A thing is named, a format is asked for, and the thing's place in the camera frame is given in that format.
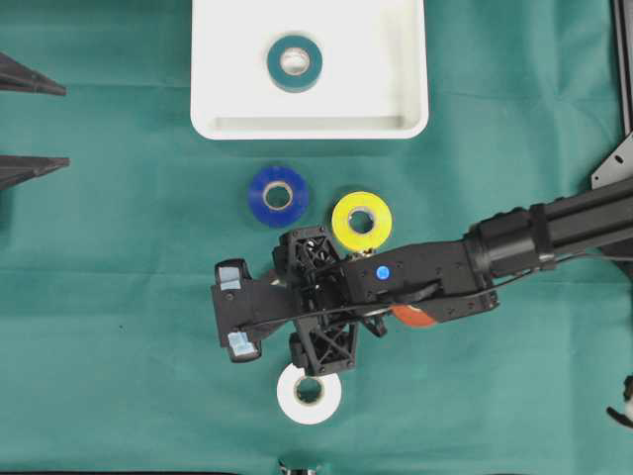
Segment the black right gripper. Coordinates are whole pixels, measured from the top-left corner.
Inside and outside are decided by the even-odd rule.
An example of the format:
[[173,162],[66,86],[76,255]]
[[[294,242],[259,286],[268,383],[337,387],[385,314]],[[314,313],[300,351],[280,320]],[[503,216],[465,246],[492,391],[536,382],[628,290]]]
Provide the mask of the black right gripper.
[[308,375],[354,368],[360,327],[377,337],[387,333],[386,307],[350,301],[341,270],[346,260],[324,227],[289,231],[273,250],[275,270],[292,290],[301,315],[289,338],[292,363]]

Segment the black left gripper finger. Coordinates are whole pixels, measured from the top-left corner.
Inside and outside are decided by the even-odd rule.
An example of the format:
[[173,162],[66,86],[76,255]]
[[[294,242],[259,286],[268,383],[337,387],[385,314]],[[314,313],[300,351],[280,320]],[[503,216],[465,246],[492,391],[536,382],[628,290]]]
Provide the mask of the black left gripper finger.
[[30,179],[45,176],[70,165],[66,157],[1,155],[0,190],[6,190]]
[[30,69],[5,53],[0,53],[2,91],[65,96],[66,88],[42,73]]

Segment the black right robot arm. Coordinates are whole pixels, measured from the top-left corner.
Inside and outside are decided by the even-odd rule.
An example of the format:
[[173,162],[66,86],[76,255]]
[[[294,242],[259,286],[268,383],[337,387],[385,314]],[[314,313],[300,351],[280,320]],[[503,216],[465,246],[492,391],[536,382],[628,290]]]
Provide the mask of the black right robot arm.
[[273,257],[298,312],[292,362],[309,376],[344,371],[355,364],[361,327],[382,337],[387,316],[425,328],[491,311],[501,285],[631,236],[629,179],[499,213],[459,240],[368,257],[340,256],[322,227],[290,231]]

